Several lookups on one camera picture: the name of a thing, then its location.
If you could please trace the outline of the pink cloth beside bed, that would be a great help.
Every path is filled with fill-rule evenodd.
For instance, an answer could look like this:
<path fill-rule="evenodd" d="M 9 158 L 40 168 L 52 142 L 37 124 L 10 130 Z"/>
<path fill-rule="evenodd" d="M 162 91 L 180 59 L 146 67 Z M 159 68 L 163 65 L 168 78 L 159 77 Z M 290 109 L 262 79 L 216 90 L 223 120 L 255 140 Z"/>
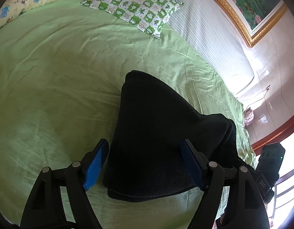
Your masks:
<path fill-rule="evenodd" d="M 244 112 L 243 127 L 249 126 L 254 120 L 254 111 L 249 107 Z"/>

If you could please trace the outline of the red wooden door frame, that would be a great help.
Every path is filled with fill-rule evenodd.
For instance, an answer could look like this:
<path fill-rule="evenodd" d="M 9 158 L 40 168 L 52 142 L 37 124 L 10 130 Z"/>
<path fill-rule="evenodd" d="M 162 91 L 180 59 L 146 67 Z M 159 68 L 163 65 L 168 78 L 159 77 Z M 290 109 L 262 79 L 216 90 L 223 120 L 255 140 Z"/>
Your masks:
<path fill-rule="evenodd" d="M 272 133 L 252 144 L 252 149 L 256 155 L 261 154 L 262 148 L 265 145 L 272 143 L 280 143 L 294 133 L 294 116 L 287 122 L 275 129 Z"/>

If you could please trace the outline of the gold framed landscape painting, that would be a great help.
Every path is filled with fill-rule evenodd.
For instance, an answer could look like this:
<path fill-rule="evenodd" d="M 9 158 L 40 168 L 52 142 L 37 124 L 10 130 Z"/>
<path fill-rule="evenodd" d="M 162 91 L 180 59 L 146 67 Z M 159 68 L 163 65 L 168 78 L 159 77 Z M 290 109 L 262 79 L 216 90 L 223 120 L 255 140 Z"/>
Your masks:
<path fill-rule="evenodd" d="M 248 47 L 255 46 L 283 17 L 283 0 L 215 0 Z"/>

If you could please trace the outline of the dark navy knit pants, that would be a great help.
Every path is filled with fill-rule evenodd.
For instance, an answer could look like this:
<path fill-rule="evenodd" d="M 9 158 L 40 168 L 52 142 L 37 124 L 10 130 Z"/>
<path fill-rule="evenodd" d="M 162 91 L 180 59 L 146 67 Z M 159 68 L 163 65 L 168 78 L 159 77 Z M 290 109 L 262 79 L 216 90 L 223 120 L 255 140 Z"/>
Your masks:
<path fill-rule="evenodd" d="M 158 78 L 128 72 L 103 178 L 108 196 L 138 203 L 193 189 L 182 153 L 186 139 L 224 168 L 238 156 L 233 120 L 201 114 Z"/>

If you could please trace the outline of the light green bed sheet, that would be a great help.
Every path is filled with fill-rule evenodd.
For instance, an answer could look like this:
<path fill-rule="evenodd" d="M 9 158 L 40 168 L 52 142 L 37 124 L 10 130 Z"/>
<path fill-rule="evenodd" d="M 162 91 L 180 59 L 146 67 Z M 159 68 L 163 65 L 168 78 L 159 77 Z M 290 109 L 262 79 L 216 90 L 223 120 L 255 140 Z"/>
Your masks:
<path fill-rule="evenodd" d="M 160 39 L 106 12 L 58 0 L 0 29 L 0 211 L 18 224 L 44 166 L 80 160 L 111 140 L 132 70 L 164 81 L 202 114 L 237 127 L 239 156 L 256 166 L 243 106 L 202 56 L 170 26 Z"/>

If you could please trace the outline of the green white checkered pillow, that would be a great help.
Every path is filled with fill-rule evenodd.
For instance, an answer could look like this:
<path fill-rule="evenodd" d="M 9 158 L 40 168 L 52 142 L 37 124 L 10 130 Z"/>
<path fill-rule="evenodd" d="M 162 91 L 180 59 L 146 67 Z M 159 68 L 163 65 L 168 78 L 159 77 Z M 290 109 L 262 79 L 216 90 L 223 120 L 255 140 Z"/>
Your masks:
<path fill-rule="evenodd" d="M 179 0 L 86 0 L 81 4 L 105 11 L 158 39 L 171 15 L 183 7 Z"/>

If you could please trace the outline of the white striped headboard cushion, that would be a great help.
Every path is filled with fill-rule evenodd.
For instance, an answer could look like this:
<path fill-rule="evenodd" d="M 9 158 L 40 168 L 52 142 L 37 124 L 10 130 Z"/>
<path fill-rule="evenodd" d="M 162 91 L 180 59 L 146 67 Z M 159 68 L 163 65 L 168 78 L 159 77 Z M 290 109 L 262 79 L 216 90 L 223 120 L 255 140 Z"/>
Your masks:
<path fill-rule="evenodd" d="M 214 0 L 178 0 L 183 7 L 168 21 L 216 70 L 235 97 L 252 83 L 254 72 L 243 47 Z"/>

